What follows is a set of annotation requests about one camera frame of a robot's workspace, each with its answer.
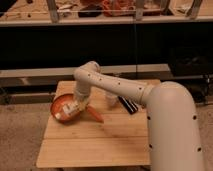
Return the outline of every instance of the items on shelf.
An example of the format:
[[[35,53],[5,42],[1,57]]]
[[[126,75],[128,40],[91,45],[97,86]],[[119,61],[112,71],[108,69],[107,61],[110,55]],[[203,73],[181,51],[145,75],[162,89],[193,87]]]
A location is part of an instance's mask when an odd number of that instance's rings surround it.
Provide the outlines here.
[[[103,0],[102,6],[106,16],[132,15],[135,11],[134,0]]]
[[[89,5],[78,12],[79,17],[97,17],[101,15],[102,7],[98,5]]]

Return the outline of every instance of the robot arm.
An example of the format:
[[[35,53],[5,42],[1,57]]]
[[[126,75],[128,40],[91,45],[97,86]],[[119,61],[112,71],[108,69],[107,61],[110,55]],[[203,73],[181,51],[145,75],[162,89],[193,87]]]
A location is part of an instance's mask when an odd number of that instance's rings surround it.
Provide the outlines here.
[[[93,61],[75,70],[74,77],[77,83],[74,94],[78,101],[83,101],[85,98],[89,97],[91,86],[96,86],[127,99],[131,99],[138,104],[145,105],[148,94],[154,87],[146,82],[107,76],[99,72],[99,65]]]
[[[146,106],[151,170],[204,171],[196,107],[186,88],[175,82],[154,87],[99,72],[95,62],[75,70],[77,101],[87,99],[96,86]]]

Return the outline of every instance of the floor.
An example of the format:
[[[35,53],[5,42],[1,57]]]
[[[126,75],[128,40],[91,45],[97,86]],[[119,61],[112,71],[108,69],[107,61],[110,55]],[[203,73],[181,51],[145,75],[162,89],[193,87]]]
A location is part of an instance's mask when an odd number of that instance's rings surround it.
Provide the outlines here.
[[[53,171],[36,168],[42,137],[49,116],[50,103],[10,104],[0,106],[0,170]],[[213,168],[213,105],[198,106],[198,119],[206,171]],[[113,170],[136,171],[140,167],[65,169],[66,171]]]

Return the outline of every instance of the dark wall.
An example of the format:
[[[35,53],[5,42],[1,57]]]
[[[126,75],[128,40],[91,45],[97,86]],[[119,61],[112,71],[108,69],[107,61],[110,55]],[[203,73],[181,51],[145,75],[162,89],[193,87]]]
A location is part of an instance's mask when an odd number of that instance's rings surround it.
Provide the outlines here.
[[[0,69],[155,64],[177,47],[212,48],[213,23],[10,27],[0,40]]]

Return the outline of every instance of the orange carrot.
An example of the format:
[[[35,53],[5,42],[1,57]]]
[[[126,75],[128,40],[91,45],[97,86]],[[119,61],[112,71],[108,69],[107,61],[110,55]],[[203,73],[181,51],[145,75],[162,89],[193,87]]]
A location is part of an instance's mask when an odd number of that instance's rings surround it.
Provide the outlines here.
[[[92,106],[87,106],[86,111],[90,113],[98,122],[104,122],[103,118],[101,117],[101,114],[98,113]]]

